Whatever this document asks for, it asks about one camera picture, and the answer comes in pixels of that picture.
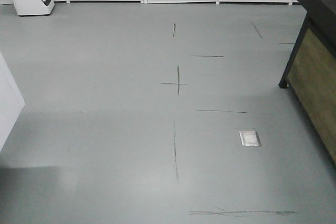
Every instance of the floor drain cover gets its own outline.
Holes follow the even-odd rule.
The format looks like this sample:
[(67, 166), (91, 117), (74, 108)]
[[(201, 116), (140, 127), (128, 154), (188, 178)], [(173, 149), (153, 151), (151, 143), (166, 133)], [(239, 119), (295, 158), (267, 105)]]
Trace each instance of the floor drain cover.
[(239, 131), (243, 146), (261, 146), (257, 131)]

